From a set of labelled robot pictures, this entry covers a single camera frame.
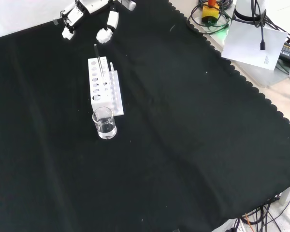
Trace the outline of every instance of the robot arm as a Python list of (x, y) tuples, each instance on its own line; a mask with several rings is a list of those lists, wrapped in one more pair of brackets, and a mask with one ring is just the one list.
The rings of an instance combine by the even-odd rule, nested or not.
[(111, 40), (111, 37), (115, 29), (117, 28), (118, 21), (119, 21), (119, 13), (117, 12), (115, 5), (113, 5), (111, 6), (111, 11), (107, 20), (107, 26), (106, 26), (107, 30), (103, 28), (97, 34), (97, 40), (101, 44), (106, 43)]
[[(131, 0), (121, 0), (121, 2), (130, 11), (133, 11), (136, 6), (136, 3)], [(111, 5), (107, 26), (98, 32), (97, 40), (102, 44), (110, 41), (119, 21), (119, 13), (113, 4), (113, 0), (76, 0), (75, 3), (67, 6), (63, 13), (60, 14), (65, 23), (62, 36), (70, 40), (75, 34), (76, 23), (79, 22), (84, 14), (96, 12), (107, 4)]]

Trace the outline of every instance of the white paper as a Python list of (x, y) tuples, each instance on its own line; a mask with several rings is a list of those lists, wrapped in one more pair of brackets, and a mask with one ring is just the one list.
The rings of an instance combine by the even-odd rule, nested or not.
[(263, 29), (263, 33), (266, 48), (261, 51), (261, 28), (233, 21), (222, 57), (274, 70), (287, 33), (267, 28)]

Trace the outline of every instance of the black fabric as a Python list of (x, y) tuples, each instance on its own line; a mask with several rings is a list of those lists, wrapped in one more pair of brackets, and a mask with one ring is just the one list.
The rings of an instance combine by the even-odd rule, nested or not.
[(164, 0), (120, 8), (115, 138), (91, 120), (87, 59), (47, 23), (0, 38), (0, 232), (210, 232), (290, 186), (290, 125)]

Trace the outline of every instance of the scalloped edge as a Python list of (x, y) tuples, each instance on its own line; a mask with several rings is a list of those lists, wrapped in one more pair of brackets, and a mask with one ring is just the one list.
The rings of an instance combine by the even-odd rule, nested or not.
[[(187, 21), (187, 17), (181, 13), (179, 10), (176, 9), (175, 6), (173, 6), (173, 4), (171, 2), (169, 2), (169, 0), (163, 0), (165, 2), (167, 2), (167, 4), (175, 11), (176, 14), (179, 14), (185, 21)], [(188, 22), (190, 28), (195, 31), (195, 32), (199, 32), (198, 29), (195, 28), (195, 26), (189, 21)], [(215, 52), (217, 53), (220, 57), (221, 57), (221, 52), (216, 50), (216, 48), (211, 45), (211, 42), (208, 40), (207, 37), (205, 37), (204, 35), (202, 35), (202, 37), (205, 40), (205, 43), (209, 45), (209, 47)], [(276, 114), (279, 115), (279, 117), (290, 127), (290, 121), (289, 119), (287, 119), (286, 117), (284, 117), (284, 114), (278, 110), (277, 106), (272, 104), (272, 101), (268, 98), (265, 97), (265, 95), (263, 93), (260, 92), (260, 90), (257, 87), (253, 86), (253, 83), (251, 83), (250, 81), (247, 80), (247, 78), (243, 75), (241, 75), (240, 71), (236, 69), (236, 67), (234, 65), (232, 65), (232, 62), (229, 59), (226, 59), (229, 62), (230, 65), (230, 70), (233, 74), (238, 74), (238, 76), (240, 77), (241, 81), (245, 82), (245, 85), (249, 85), (249, 87), (251, 87), (252, 89), (254, 89), (254, 91), (257, 91), (258, 95), (265, 99), (265, 101), (267, 102), (267, 104), (276, 111)]]

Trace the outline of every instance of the water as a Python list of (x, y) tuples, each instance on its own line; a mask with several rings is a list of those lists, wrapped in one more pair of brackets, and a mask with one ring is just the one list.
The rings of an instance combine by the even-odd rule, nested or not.
[(116, 125), (112, 122), (98, 126), (98, 134), (103, 139), (111, 139), (116, 135), (116, 133)]

